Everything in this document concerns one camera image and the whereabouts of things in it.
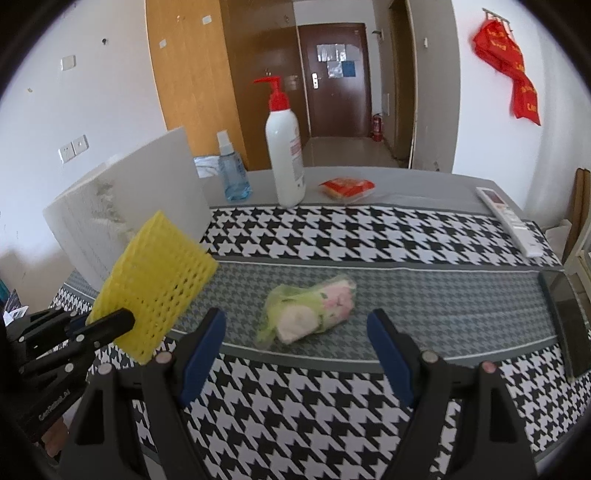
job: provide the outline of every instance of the tiled floor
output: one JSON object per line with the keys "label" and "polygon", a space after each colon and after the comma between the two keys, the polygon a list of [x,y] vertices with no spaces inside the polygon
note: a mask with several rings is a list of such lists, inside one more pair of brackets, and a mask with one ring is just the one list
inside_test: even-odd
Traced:
{"label": "tiled floor", "polygon": [[303,151],[306,167],[393,167],[398,163],[382,142],[370,138],[315,137]]}

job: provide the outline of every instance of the blue liquid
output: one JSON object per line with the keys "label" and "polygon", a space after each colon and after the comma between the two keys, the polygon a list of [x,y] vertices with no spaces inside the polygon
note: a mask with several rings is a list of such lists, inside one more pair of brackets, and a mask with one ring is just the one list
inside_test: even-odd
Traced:
{"label": "blue liquid", "polygon": [[238,152],[223,155],[219,158],[220,177],[223,183],[224,195],[228,202],[247,199],[251,193],[244,163]]}

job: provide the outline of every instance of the yellow mesh sponge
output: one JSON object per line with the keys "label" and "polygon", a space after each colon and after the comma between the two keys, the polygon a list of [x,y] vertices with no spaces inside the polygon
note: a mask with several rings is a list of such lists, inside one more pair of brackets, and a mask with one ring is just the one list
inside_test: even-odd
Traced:
{"label": "yellow mesh sponge", "polygon": [[115,263],[86,323],[130,310],[135,326],[115,344],[144,365],[216,269],[211,255],[157,212]]}

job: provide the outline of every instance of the table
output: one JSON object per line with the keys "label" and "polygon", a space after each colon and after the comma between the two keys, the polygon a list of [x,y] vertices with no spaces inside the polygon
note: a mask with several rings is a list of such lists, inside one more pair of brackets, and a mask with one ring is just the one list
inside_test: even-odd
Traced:
{"label": "table", "polygon": [[[396,194],[339,206],[313,188],[338,175],[375,179]],[[274,206],[271,172],[249,178],[255,193],[240,206],[220,196],[218,179],[204,183],[213,220],[203,244],[220,268],[161,345],[173,349],[210,306],[228,314],[220,355],[184,413],[212,476],[379,478],[411,412],[389,389],[366,338],[365,316],[376,307],[450,362],[495,361],[536,461],[561,444],[586,409],[591,382],[586,375],[567,383],[537,285],[537,272],[561,269],[560,262],[533,222],[528,227],[545,255],[521,256],[474,193],[475,186],[500,191],[496,185],[441,173],[315,167],[306,170],[303,204],[283,210]],[[290,348],[254,348],[271,288],[312,285],[334,273],[358,284],[347,322]],[[87,311],[94,297],[74,272],[54,303]],[[94,368],[106,361],[132,364],[114,346],[98,353]],[[142,444],[154,455],[145,407],[134,407]],[[447,468],[459,408],[448,406],[433,478]]]}

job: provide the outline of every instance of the door frame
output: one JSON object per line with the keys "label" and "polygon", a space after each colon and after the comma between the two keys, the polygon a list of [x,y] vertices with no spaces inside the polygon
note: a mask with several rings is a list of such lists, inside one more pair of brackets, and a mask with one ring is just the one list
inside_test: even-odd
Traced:
{"label": "door frame", "polygon": [[[413,157],[414,157],[414,144],[417,138],[417,118],[418,118],[418,76],[417,76],[417,72],[418,72],[418,67],[417,67],[417,46],[416,46],[416,42],[415,42],[415,31],[414,31],[414,23],[413,23],[413,12],[410,8],[410,0],[391,0],[389,5],[388,5],[388,22],[389,22],[389,26],[391,29],[392,34],[394,34],[394,22],[392,19],[392,7],[394,6],[394,4],[400,4],[400,3],[405,3],[405,8],[406,8],[406,12],[407,12],[407,19],[408,19],[408,24],[410,26],[410,34],[411,34],[411,38],[410,38],[410,44],[411,44],[411,48],[413,51],[413,81],[414,81],[414,117],[413,117],[413,134],[411,136],[411,142],[410,142],[410,151],[408,153],[408,169],[410,170],[413,167]],[[393,53],[393,61],[394,61],[394,75],[395,75],[395,79],[394,79],[394,84],[395,84],[395,91],[394,91],[394,95],[398,96],[400,94],[400,89],[399,89],[399,85],[398,85],[398,80],[396,77],[398,77],[398,71],[400,69],[400,65],[397,62],[397,57],[396,57],[396,52],[395,50],[395,46],[392,45],[392,53]],[[398,123],[400,121],[400,118],[398,116],[398,112],[395,113],[394,116],[394,122],[395,122],[395,129],[398,129]]]}
{"label": "door frame", "polygon": [[310,69],[310,62],[308,60],[308,51],[304,48],[304,44],[301,40],[302,38],[302,31],[306,30],[315,30],[319,27],[328,25],[330,27],[355,27],[360,28],[362,30],[361,37],[361,57],[363,61],[363,71],[365,72],[365,96],[367,98],[366,102],[366,124],[368,127],[368,133],[371,128],[371,111],[372,111],[372,98],[371,98],[371,74],[369,72],[369,50],[368,50],[368,38],[367,38],[367,31],[365,28],[364,23],[358,22],[330,22],[330,23],[315,23],[315,24],[307,24],[307,25],[298,25],[298,29],[300,31],[300,50],[302,56],[302,76],[304,78],[304,84],[306,86],[306,102],[308,106],[308,115],[310,118],[310,138],[314,137],[314,102],[312,101],[312,82],[311,82],[311,69]]}

